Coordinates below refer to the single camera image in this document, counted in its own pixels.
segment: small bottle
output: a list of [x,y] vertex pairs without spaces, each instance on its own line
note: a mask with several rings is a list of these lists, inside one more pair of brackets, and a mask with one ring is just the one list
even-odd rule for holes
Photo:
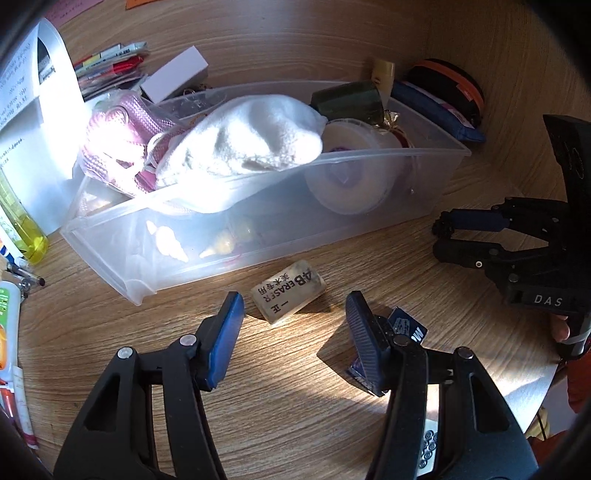
[[8,253],[13,256],[16,253],[11,252],[14,248],[8,245],[10,243],[8,240],[10,240],[31,265],[39,263],[47,252],[49,245],[47,237],[43,235],[35,220],[31,218],[17,196],[14,195],[1,169],[0,207],[0,228],[8,237],[1,235],[2,243],[8,249]]
[[384,108],[388,106],[388,100],[392,95],[394,86],[394,63],[382,59],[374,60],[374,70],[371,74],[371,81],[379,90]]

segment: white box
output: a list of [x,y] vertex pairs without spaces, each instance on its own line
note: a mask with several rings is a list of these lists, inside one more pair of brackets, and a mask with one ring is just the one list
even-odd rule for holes
[[191,82],[207,77],[207,62],[199,50],[189,47],[160,68],[142,84],[142,90],[154,103],[166,100]]

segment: yellow bottle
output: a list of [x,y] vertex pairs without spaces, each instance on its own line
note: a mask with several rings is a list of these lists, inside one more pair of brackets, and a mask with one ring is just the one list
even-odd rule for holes
[[2,170],[0,170],[0,207],[2,208],[0,228],[31,265],[39,263],[47,252],[49,241],[14,195]]

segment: green label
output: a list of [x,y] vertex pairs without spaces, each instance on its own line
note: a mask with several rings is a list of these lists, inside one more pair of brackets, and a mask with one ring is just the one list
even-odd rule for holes
[[4,331],[8,328],[8,300],[10,292],[7,288],[0,288],[0,326]]

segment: paper document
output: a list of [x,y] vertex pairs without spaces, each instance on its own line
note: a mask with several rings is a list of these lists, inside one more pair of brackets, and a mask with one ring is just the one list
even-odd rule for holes
[[82,12],[101,3],[103,0],[59,0],[49,12],[46,18],[56,28],[60,28],[63,24],[77,17]]
[[37,31],[28,35],[0,76],[0,130],[39,95],[37,75]]
[[[10,112],[0,124],[0,168],[48,235],[61,227],[81,181],[73,178],[73,169],[87,114],[66,46],[47,20],[31,32],[10,65],[0,85],[0,112]],[[15,78],[27,94],[11,104]]]

